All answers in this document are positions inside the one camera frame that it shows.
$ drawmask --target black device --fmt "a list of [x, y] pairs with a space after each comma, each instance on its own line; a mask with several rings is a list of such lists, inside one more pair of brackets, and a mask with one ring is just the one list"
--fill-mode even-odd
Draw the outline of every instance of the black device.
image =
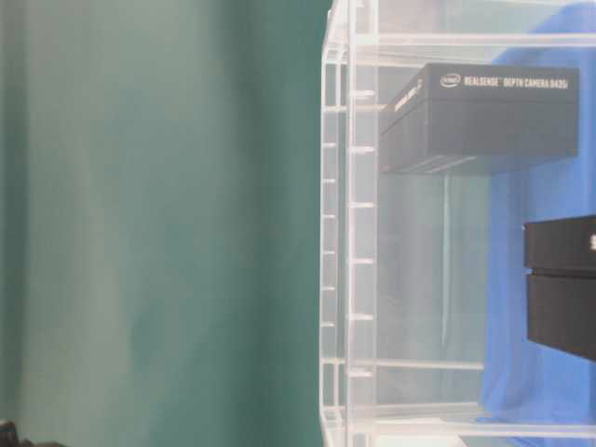
[[596, 215], [524, 226], [528, 339], [596, 360]]
[[29, 440], [19, 440], [17, 426], [11, 421], [0, 421], [0, 447], [65, 447], [56, 442], [34, 444]]
[[486, 174], [577, 153], [576, 68], [429, 63], [379, 118], [379, 169]]

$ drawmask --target transparent plastic enclosure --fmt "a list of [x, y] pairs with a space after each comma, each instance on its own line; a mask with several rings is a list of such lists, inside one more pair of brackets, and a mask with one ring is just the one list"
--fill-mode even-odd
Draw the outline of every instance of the transparent plastic enclosure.
[[[326, 445], [596, 445], [596, 362], [528, 339], [524, 265], [527, 223], [596, 214], [595, 7], [333, 2], [321, 66]], [[421, 108], [387, 149], [387, 105], [397, 111], [410, 101], [412, 80], [429, 64], [572, 69], [557, 73], [576, 76], [577, 102], [566, 103], [556, 123], [535, 116], [561, 105], [536, 98], [526, 104], [535, 113], [521, 112], [515, 97], [503, 101], [503, 119], [482, 111], [462, 118], [450, 105], [440, 122]], [[444, 82], [450, 88], [464, 80]], [[491, 80], [469, 82], [490, 87]], [[518, 96], [523, 88], [566, 88], [545, 82], [520, 84]], [[511, 124], [513, 116], [521, 126]], [[465, 150], [424, 158], [426, 137], [408, 130], [416, 123], [425, 126], [421, 135], [440, 134], [439, 151], [457, 132], [489, 133], [467, 138]], [[576, 140], [559, 138], [565, 132]], [[483, 151], [494, 138], [502, 152], [488, 157]], [[525, 154], [526, 146], [537, 153]], [[547, 147], [557, 154], [541, 154]], [[386, 169], [387, 151], [394, 168], [407, 151], [420, 158]], [[487, 169], [479, 163], [485, 158], [508, 163], [492, 169], [487, 162]]]

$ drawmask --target green curtain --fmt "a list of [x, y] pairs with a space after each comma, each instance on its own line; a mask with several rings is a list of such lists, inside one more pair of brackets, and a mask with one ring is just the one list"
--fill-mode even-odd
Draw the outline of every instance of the green curtain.
[[329, 0], [2, 0], [0, 417], [316, 446]]

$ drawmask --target black camera box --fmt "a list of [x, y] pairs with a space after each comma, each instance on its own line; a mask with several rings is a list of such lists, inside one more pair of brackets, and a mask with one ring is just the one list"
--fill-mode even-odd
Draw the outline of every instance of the black camera box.
[[596, 216], [524, 226], [528, 339], [596, 360]]
[[577, 153], [578, 70], [429, 63], [381, 112], [382, 172], [478, 175]]

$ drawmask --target black object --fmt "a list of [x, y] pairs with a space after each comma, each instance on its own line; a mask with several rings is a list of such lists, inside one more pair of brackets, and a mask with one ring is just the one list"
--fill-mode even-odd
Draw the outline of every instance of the black object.
[[380, 116], [382, 172], [486, 174], [577, 153], [576, 68], [429, 63]]
[[0, 447], [65, 447], [56, 442], [33, 444], [29, 440], [19, 441], [17, 427], [13, 422], [0, 421]]
[[525, 225], [528, 339], [596, 360], [596, 216]]

